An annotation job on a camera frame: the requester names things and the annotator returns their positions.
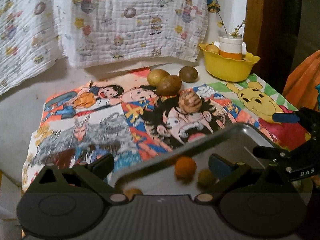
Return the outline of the small brown round fruit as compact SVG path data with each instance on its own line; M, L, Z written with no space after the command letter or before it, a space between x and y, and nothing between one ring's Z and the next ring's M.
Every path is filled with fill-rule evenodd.
M202 169L198 174L197 183L200 187L208 187L213 185L216 181L216 176L214 176L214 174L208 168Z

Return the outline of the small tan round fruit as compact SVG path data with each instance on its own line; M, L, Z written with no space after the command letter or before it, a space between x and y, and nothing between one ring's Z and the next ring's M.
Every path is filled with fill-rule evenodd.
M123 192L127 196L128 200L131 201L136 195L143 195L143 192L138 188L130 188Z

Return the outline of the dark brown kiwi fruit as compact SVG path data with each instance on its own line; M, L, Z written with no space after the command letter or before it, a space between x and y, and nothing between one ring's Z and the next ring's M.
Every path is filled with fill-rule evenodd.
M195 83L198 80L199 74L194 67L184 66L179 71L179 77L183 82Z

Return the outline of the brown oval fruit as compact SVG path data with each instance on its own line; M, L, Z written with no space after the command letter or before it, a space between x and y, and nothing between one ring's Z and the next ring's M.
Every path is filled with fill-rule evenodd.
M182 80L177 75L168 75L164 77L156 87L158 96L171 96L178 93L182 87Z

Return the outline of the yellow-green potato-like fruit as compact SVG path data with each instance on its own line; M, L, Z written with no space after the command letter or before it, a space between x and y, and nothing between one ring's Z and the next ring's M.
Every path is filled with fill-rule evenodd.
M146 79L149 85L157 87L158 84L165 78L169 76L169 73L162 69L154 69L147 75Z

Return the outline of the orange cloth garment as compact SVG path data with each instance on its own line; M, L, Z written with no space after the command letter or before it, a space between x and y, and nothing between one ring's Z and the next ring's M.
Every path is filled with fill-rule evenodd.
M319 112L318 92L320 84L319 50L307 57L287 78L284 98L297 108L306 107Z

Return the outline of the teal cloth ribbon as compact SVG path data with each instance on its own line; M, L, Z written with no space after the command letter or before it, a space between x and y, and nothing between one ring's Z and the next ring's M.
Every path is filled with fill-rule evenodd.
M317 90L318 92L318 95L317 95L317 101L318 101L318 104L320 104L320 84L318 84L315 89Z

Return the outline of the colourful anime poster mat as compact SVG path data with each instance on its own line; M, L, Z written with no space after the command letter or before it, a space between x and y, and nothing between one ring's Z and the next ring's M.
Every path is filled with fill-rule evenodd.
M90 81L47 99L22 168L22 189L48 164L69 168L110 153L119 171L236 122L259 127L239 103L209 85L192 88L200 97L200 108L186 113L178 96L156 94L146 80L148 74L141 70Z

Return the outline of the yellow plastic bowl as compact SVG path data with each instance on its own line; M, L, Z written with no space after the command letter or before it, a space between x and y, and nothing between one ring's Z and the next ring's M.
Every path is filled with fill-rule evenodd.
M228 82L240 82L248 78L253 66L260 60L247 52L244 59L235 60L226 58L206 49L207 44L199 43L204 55L204 66L206 71L217 79Z

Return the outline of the white orange plastic jar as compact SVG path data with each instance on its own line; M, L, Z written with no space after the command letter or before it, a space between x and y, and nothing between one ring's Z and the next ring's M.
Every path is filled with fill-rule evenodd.
M225 58L242 60L242 36L221 34L219 36L219 54Z

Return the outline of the fruit inside yellow bowl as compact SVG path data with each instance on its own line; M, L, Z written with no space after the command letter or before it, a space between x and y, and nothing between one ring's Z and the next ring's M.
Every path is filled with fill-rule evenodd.
M205 47L205 50L211 53L219 54L219 48L215 44L208 44Z

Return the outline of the dry plant twig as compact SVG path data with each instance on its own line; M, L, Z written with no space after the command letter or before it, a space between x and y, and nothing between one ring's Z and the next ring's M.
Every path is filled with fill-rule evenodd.
M227 25L225 25L225 22L224 22L222 16L220 15L220 13L217 12L216 14L218 16L217 27L219 29L221 29L221 31L220 31L221 36L225 35L226 37L230 37L230 38L242 38L243 37L243 34L241 32L247 23L246 19L242 20L241 23L239 23L235 26L231 26L231 25L227 26Z

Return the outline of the white printed muslin cloth right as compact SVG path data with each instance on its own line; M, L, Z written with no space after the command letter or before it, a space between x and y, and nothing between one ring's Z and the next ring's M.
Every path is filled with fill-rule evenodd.
M140 59L196 62L207 0L54 0L62 53L75 68Z

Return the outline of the white printed muslin cloth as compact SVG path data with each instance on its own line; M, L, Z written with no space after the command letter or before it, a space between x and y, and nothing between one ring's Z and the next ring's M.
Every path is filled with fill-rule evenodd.
M58 0L1 0L1 94L63 57Z
M54 0L62 53L75 68L140 59L196 62L207 0Z

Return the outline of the white printed muslin cloth left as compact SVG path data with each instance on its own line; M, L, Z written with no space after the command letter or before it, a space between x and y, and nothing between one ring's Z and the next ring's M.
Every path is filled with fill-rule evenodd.
M58 0L1 0L1 94L63 57Z

